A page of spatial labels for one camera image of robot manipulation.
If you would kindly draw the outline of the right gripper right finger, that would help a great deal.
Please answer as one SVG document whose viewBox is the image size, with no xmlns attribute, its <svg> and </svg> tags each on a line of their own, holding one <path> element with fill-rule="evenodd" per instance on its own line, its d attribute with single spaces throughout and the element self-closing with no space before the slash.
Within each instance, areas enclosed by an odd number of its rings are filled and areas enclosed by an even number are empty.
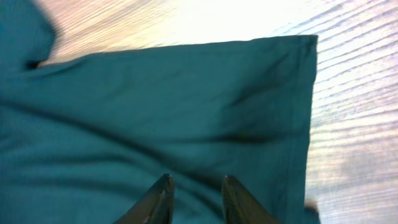
<svg viewBox="0 0 398 224">
<path fill-rule="evenodd" d="M 226 175 L 221 184 L 226 224 L 279 224 L 235 176 Z"/>
</svg>

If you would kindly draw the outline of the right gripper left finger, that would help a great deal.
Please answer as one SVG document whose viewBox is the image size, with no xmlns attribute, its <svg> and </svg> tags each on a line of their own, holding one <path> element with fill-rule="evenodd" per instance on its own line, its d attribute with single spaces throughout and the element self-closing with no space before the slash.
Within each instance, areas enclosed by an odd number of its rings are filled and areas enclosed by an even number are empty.
<svg viewBox="0 0 398 224">
<path fill-rule="evenodd" d="M 174 193 L 172 176 L 163 174 L 114 224 L 171 224 Z"/>
</svg>

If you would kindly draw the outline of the black t-shirt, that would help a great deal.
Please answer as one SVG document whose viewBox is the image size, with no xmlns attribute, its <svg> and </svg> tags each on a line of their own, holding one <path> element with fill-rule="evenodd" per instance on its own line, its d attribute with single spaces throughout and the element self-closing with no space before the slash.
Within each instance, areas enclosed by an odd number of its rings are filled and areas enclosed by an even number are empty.
<svg viewBox="0 0 398 224">
<path fill-rule="evenodd" d="M 280 223 L 305 206 L 315 35 L 101 52 L 46 65 L 35 2 L 1 2 L 1 222 L 114 223 L 163 175 L 172 223 L 223 223 L 235 176 Z"/>
</svg>

